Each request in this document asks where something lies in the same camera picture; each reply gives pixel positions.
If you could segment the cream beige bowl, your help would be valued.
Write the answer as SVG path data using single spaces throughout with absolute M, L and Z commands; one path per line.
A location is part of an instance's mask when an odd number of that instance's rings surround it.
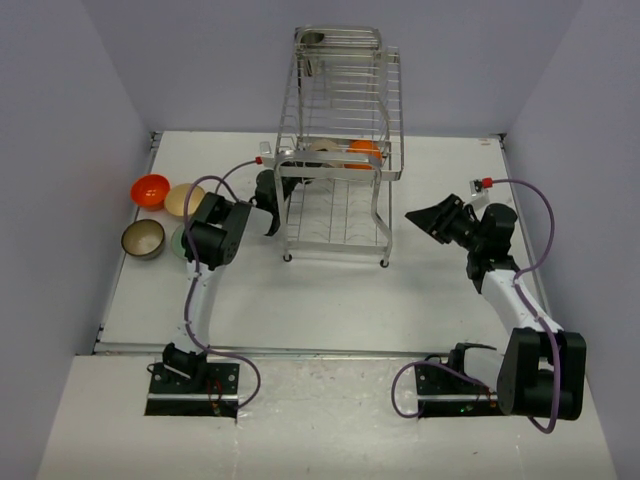
M 192 184 L 183 183 L 174 186 L 169 191 L 164 200 L 164 208 L 170 215 L 183 219 L 185 216 L 191 216 L 195 213 L 206 192 L 200 186 L 196 186 L 194 189 L 191 187 Z

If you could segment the green bowl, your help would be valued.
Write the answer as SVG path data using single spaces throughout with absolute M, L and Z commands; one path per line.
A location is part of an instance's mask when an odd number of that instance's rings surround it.
M 180 260 L 187 259 L 186 248 L 182 243 L 183 234 L 184 234 L 184 225 L 180 224 L 174 230 L 170 240 L 171 251 Z

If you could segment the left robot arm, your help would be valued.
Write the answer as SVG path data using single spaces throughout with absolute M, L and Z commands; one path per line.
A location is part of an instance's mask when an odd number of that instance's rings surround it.
M 247 201 L 206 192 L 211 180 L 226 187 L 226 177 L 208 175 L 186 187 L 179 201 L 183 227 L 180 237 L 187 267 L 183 319 L 176 336 L 162 352 L 161 371 L 187 393 L 201 390 L 209 376 L 207 357 L 222 353 L 208 344 L 213 304 L 225 269 L 235 260 L 248 235 L 271 238 L 281 229 L 275 174 L 260 172 L 253 197 Z

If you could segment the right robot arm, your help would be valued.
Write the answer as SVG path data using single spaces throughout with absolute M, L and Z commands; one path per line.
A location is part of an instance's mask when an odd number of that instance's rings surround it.
M 525 417 L 545 434 L 560 420 L 577 420 L 583 405 L 586 341 L 552 320 L 521 284 L 521 270 L 511 254 L 516 211 L 491 203 L 477 215 L 451 194 L 405 217 L 438 243 L 456 243 L 466 251 L 469 280 L 509 334 L 504 350 L 459 343 L 445 362 L 412 363 L 416 373 L 433 380 L 444 372 L 448 385 L 459 393 L 476 387 L 495 394 L 502 414 Z

